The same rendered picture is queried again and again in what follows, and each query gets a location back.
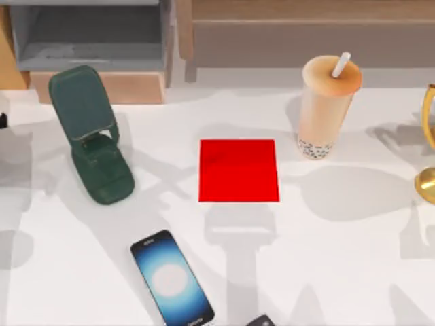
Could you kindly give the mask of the flat red square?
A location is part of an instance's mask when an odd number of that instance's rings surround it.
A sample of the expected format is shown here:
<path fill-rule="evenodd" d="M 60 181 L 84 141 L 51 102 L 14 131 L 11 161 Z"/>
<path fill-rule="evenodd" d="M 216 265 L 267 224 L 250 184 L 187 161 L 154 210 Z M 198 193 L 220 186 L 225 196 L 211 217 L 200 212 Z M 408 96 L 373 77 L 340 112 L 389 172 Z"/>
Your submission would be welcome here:
<path fill-rule="evenodd" d="M 280 200 L 272 139 L 202 139 L 198 175 L 200 202 Z"/>

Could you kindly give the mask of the pale wooden drawer front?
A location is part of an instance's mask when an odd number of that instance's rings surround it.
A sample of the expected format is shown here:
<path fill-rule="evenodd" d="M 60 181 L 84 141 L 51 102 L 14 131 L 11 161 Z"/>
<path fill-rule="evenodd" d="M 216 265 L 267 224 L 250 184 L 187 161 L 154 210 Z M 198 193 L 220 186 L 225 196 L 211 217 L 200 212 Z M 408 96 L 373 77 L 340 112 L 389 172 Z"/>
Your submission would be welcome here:
<path fill-rule="evenodd" d="M 31 71 L 30 78 L 42 104 L 50 104 L 48 82 L 55 72 Z M 99 72 L 111 104 L 161 104 L 171 83 L 168 72 Z"/>

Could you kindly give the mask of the bubble tea cup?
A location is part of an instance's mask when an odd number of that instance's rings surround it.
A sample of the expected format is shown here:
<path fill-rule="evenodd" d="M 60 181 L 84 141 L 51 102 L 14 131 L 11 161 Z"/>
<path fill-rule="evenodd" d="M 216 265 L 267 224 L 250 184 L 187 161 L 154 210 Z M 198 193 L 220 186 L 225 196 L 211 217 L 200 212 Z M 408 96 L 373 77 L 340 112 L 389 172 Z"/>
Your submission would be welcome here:
<path fill-rule="evenodd" d="M 334 55 L 317 56 L 302 69 L 304 87 L 298 147 L 312 160 L 329 155 L 354 95 L 362 85 L 362 73 L 351 60 L 339 74 L 334 74 L 339 61 Z"/>

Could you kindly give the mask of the black smartphone with blue screen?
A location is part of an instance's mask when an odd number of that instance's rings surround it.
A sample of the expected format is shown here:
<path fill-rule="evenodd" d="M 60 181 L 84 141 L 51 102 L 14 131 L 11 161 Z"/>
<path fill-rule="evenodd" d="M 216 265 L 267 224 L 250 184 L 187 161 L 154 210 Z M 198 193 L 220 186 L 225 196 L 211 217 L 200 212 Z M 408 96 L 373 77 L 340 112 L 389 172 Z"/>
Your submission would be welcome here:
<path fill-rule="evenodd" d="M 215 311 L 170 231 L 148 236 L 130 251 L 165 326 L 206 326 L 214 320 Z"/>

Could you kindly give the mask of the dark green phone stand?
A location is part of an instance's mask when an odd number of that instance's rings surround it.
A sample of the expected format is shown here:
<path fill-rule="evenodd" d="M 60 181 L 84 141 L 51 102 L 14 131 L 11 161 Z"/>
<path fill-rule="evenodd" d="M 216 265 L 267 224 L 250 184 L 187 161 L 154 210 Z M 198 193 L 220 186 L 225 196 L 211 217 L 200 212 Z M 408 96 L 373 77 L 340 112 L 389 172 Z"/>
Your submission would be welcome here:
<path fill-rule="evenodd" d="M 118 148 L 118 123 L 96 70 L 81 65 L 57 73 L 50 78 L 48 91 L 90 197 L 110 205 L 131 195 L 135 180 Z"/>

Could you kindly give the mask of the white straw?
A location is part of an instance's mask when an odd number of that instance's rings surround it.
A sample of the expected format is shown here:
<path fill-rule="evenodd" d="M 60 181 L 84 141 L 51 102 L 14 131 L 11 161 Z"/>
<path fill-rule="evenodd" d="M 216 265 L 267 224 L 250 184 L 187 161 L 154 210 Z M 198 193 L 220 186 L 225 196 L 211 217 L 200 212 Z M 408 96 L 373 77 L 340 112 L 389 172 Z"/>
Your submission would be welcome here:
<path fill-rule="evenodd" d="M 333 78 L 338 78 L 340 74 L 343 72 L 345 66 L 351 59 L 351 54 L 349 52 L 343 52 L 337 61 L 334 69 L 332 70 L 331 76 Z"/>

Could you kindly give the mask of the small dark grey object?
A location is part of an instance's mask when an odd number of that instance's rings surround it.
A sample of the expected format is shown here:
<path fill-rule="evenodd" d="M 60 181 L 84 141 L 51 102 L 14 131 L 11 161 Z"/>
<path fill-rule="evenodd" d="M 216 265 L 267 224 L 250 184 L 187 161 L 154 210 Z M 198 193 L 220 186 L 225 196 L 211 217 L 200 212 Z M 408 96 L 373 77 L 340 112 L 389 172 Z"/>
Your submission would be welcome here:
<path fill-rule="evenodd" d="M 248 322 L 246 326 L 276 326 L 276 324 L 267 314 L 263 314 Z"/>

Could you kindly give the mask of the gold trophy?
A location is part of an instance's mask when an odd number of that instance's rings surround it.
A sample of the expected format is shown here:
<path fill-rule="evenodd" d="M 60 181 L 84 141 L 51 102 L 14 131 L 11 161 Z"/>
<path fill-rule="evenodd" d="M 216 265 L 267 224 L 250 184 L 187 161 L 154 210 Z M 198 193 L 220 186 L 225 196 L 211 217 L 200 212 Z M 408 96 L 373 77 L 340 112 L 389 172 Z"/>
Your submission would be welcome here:
<path fill-rule="evenodd" d="M 435 84 L 429 84 L 421 107 L 421 129 L 426 141 L 435 149 L 435 124 L 430 123 L 432 102 L 435 100 Z M 435 167 L 424 168 L 414 180 L 417 193 L 430 204 L 435 205 Z"/>

